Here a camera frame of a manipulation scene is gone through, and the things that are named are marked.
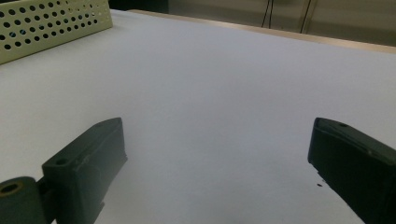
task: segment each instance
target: beige perforated tray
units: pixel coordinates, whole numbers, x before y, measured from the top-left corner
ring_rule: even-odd
[[[0,64],[112,26],[107,0],[0,4]]]

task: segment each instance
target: perforated panel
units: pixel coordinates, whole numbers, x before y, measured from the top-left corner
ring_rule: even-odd
[[[112,26],[107,0],[0,4],[0,64]]]

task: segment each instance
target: round hole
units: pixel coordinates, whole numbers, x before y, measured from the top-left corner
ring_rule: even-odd
[[[67,159],[60,159],[55,162],[57,165],[65,165],[67,164]]]
[[[3,194],[6,194],[6,193],[10,193],[10,192],[14,191],[17,188],[18,188],[18,184],[10,184],[8,186],[3,187],[0,191]]]

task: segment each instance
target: white table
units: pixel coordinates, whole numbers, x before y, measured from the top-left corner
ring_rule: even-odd
[[[96,224],[361,223],[307,162],[312,125],[340,120],[396,147],[396,54],[112,17],[0,65],[1,181],[38,179],[94,123],[122,117],[130,160]]]

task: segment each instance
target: background wall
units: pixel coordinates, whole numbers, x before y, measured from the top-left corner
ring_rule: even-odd
[[[396,0],[274,0],[272,27],[396,46]],[[169,13],[261,26],[266,0],[169,0]],[[269,11],[264,27],[268,27]]]

